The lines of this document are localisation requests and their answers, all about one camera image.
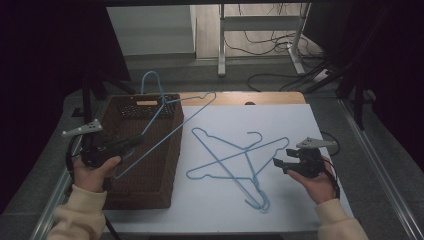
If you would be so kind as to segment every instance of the light blue hanger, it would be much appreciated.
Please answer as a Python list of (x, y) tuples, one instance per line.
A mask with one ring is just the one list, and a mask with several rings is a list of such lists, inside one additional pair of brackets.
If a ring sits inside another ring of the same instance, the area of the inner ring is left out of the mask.
[(153, 74), (153, 75), (156, 76), (156, 80), (157, 80), (157, 83), (158, 83), (158, 86), (159, 86), (159, 93), (160, 93), (160, 96), (161, 96), (161, 99), (162, 99), (162, 105), (157, 110), (157, 112), (152, 117), (152, 119), (149, 121), (149, 123), (147, 124), (146, 128), (143, 130), (141, 135), (146, 133), (146, 131), (150, 128), (150, 125), (156, 120), (157, 116), (162, 111), (162, 109), (164, 108), (165, 105), (175, 103), (175, 102), (179, 102), (179, 101), (190, 100), (190, 99), (204, 99), (210, 94), (213, 94), (213, 98), (209, 102), (207, 102), (204, 106), (202, 106), (199, 110), (197, 110), (193, 115), (191, 115), (189, 118), (187, 118), (185, 121), (183, 121), (178, 127), (176, 127), (174, 130), (172, 130), (162, 140), (160, 140), (158, 143), (156, 143), (151, 149), (149, 149), (146, 153), (144, 153), (139, 159), (137, 159), (134, 163), (132, 163), (128, 168), (123, 170), (120, 174), (117, 174), (117, 171), (120, 169), (120, 166), (116, 167), (114, 174), (113, 174), (113, 177), (115, 179), (119, 179), (119, 178), (123, 177), (125, 174), (127, 174), (135, 165), (137, 165), (141, 160), (143, 160), (147, 155), (149, 155), (153, 150), (155, 150), (160, 144), (162, 144), (166, 139), (168, 139), (172, 134), (174, 134), (178, 129), (180, 129), (184, 124), (186, 124), (188, 121), (190, 121), (194, 116), (196, 116), (200, 111), (202, 111), (205, 107), (210, 105), (216, 99), (216, 93), (215, 92), (207, 92), (203, 96), (194, 96), (194, 97), (188, 97), (188, 98), (175, 99), (175, 100), (168, 101), (165, 98), (165, 95), (163, 93), (162, 86), (161, 86), (161, 83), (160, 83), (160, 77), (154, 71), (149, 71), (143, 76), (143, 79), (141, 80), (141, 95), (143, 95), (143, 93), (144, 93), (144, 82), (145, 82), (147, 76), (149, 76), (150, 74)]
[[(216, 140), (221, 141), (221, 142), (223, 142), (225, 144), (228, 144), (229, 146), (233, 146), (233, 147), (239, 149), (240, 152), (239, 153), (236, 153), (236, 154), (233, 154), (231, 156), (228, 156), (228, 157), (219, 159), (217, 157), (217, 155), (208, 147), (208, 145), (196, 133), (196, 131), (203, 132), (206, 135), (206, 137), (208, 137), (208, 138), (216, 139)], [(192, 179), (192, 180), (199, 180), (199, 179), (203, 179), (205, 177), (210, 177), (210, 178), (215, 178), (215, 179), (232, 179), (235, 182), (235, 184), (238, 187), (240, 187), (240, 189), (248, 196), (249, 199), (245, 199), (245, 202), (247, 204), (249, 204), (254, 209), (258, 209), (258, 210), (261, 210), (262, 212), (266, 212), (268, 210), (269, 206), (270, 206), (270, 201), (269, 201), (269, 198), (266, 195), (266, 193), (260, 188), (260, 184), (259, 184), (259, 180), (258, 180), (258, 177), (257, 176), (269, 164), (269, 162), (272, 161), (272, 159), (277, 155), (278, 151), (284, 150), (290, 144), (290, 140), (287, 137), (283, 137), (283, 138), (279, 138), (279, 139), (276, 139), (274, 141), (271, 141), (271, 142), (268, 142), (268, 143), (265, 143), (265, 144), (262, 144), (262, 145), (259, 145), (259, 146), (255, 146), (255, 145), (259, 144), (260, 142), (262, 142), (262, 139), (263, 139), (262, 134), (260, 134), (259, 132), (247, 132), (247, 134), (257, 134), (260, 137), (260, 139), (258, 141), (253, 142), (252, 144), (250, 144), (247, 147), (241, 147), (241, 146), (238, 146), (238, 145), (236, 145), (234, 143), (231, 143), (231, 142), (229, 142), (227, 140), (224, 140), (222, 138), (219, 138), (219, 137), (216, 137), (216, 136), (212, 136), (212, 135), (208, 134), (204, 129), (199, 128), (199, 127), (193, 128), (191, 130), (191, 132), (199, 140), (199, 142), (206, 148), (206, 150), (212, 155), (212, 157), (214, 158), (214, 161), (213, 162), (210, 162), (210, 163), (207, 163), (207, 164), (204, 164), (202, 166), (193, 168), (191, 170), (188, 170), (186, 172), (186, 176), (189, 179)], [(249, 154), (248, 153), (251, 152), (251, 151), (257, 150), (259, 148), (265, 147), (267, 145), (276, 143), (278, 141), (282, 141), (282, 140), (286, 141), (286, 144), (283, 147), (277, 148), (275, 150), (275, 152), (274, 152), (274, 155), (270, 159), (268, 159), (265, 162), (265, 164), (260, 169), (258, 169), (257, 171), (255, 171), (255, 169), (254, 169), (254, 167), (252, 165), (252, 162), (250, 160), (250, 157), (249, 157)], [(252, 177), (238, 177), (238, 176), (234, 176), (234, 174), (225, 166), (225, 164), (223, 164), (224, 161), (226, 161), (228, 159), (231, 159), (233, 157), (242, 155), (242, 154), (244, 154), (245, 157), (246, 157), (246, 159), (247, 159), (247, 162), (249, 164), (249, 169), (250, 169), (250, 172), (252, 174)], [(214, 175), (211, 175), (211, 174), (204, 174), (203, 176), (200, 176), (200, 177), (192, 177), (192, 176), (190, 176), (190, 173), (192, 173), (192, 172), (194, 172), (196, 170), (199, 170), (199, 169), (202, 169), (202, 168), (205, 168), (205, 167), (214, 165), (214, 164), (218, 164), (226, 172), (226, 174), (228, 176), (214, 176)], [(261, 200), (257, 200), (255, 197), (253, 197), (253, 195), (249, 192), (249, 190), (247, 190), (243, 186), (243, 184), (241, 184), (240, 180), (249, 180), (249, 181), (251, 181), (252, 184), (255, 186), (255, 189), (256, 189), (257, 193), (261, 196), (262, 199)]]

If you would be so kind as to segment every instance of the brown basket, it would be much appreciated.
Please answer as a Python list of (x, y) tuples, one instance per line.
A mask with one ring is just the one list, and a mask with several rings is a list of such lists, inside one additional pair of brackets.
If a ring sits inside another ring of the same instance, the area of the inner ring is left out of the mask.
[[(168, 100), (178, 94), (165, 95)], [(109, 140), (141, 133), (162, 105), (160, 95), (113, 96), (101, 118)], [(165, 104), (145, 133), (144, 143), (118, 168), (118, 174), (179, 127), (184, 120), (180, 101)], [(182, 127), (119, 179), (112, 178), (104, 209), (159, 209), (171, 206), (175, 170), (180, 155)]]

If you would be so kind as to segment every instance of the hand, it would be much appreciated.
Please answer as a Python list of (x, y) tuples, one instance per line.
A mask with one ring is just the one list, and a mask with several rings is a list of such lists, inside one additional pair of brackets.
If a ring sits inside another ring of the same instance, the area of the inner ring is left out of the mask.
[(111, 177), (113, 168), (121, 161), (120, 157), (108, 159), (101, 167), (91, 168), (84, 165), (81, 157), (74, 162), (74, 184), (90, 192), (103, 192), (103, 181)]
[[(324, 156), (322, 157), (326, 160), (324, 161), (325, 168), (334, 175), (330, 163), (327, 162), (329, 159)], [(334, 187), (328, 176), (324, 173), (321, 173), (316, 178), (307, 178), (292, 170), (288, 170), (287, 173), (305, 187), (306, 192), (317, 205), (335, 198)]]

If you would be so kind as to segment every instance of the beige sleeve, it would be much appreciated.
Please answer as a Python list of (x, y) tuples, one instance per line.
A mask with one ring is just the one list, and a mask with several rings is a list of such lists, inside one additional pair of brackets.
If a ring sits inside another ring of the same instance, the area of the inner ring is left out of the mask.
[(315, 208), (321, 221), (318, 229), (318, 239), (368, 239), (364, 229), (355, 218), (346, 215), (339, 199), (321, 203)]
[(102, 212), (106, 192), (88, 192), (75, 185), (72, 189), (68, 202), (55, 209), (57, 224), (47, 239), (99, 239), (106, 222)]

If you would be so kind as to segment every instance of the white wall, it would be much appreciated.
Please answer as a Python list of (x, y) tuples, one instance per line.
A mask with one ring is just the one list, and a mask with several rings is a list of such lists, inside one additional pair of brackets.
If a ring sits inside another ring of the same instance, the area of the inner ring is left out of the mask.
[(124, 56), (194, 53), (190, 6), (109, 7)]

